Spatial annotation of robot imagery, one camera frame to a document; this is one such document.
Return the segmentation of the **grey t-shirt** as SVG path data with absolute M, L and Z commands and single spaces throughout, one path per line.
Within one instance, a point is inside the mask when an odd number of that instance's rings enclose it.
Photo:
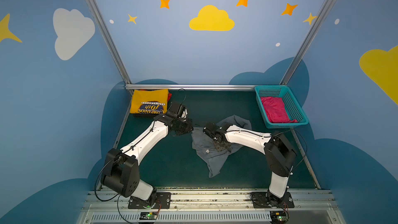
M 225 123 L 234 124 L 240 128 L 252 130 L 251 122 L 249 120 L 236 115 L 221 120 L 217 125 L 220 126 Z M 192 148 L 195 149 L 197 155 L 206 162 L 209 169 L 209 178 L 217 176 L 228 156 L 242 148 L 242 145 L 232 144 L 228 149 L 218 151 L 214 146 L 212 139 L 208 137 L 203 132 L 203 128 L 200 127 L 194 127 L 191 136 Z

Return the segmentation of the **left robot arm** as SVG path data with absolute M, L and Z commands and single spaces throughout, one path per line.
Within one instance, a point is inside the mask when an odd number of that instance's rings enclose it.
M 134 197 L 153 205 L 156 189 L 140 178 L 139 166 L 148 152 L 169 132 L 184 135 L 193 130 L 188 111 L 159 114 L 135 140 L 121 149 L 111 149 L 101 170 L 101 184 L 123 197 Z

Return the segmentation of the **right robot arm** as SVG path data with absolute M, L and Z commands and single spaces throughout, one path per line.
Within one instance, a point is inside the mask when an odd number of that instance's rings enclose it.
M 232 144 L 239 144 L 263 153 L 272 171 L 267 198 L 275 201 L 284 198 L 297 157 L 295 149 L 284 134 L 255 132 L 230 123 L 224 123 L 222 126 L 208 123 L 203 132 L 211 138 L 217 151 L 229 149 Z

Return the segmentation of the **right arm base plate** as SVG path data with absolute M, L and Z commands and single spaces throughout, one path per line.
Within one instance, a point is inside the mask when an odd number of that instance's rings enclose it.
M 294 208 L 293 199 L 290 192 L 285 192 L 282 198 L 279 198 L 270 192 L 251 192 L 250 200 L 254 208 Z

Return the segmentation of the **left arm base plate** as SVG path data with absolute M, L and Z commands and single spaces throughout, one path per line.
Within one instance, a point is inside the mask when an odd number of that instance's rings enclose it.
M 152 194 L 148 200 L 130 197 L 128 209 L 169 209 L 171 203 L 170 192 L 157 192 Z

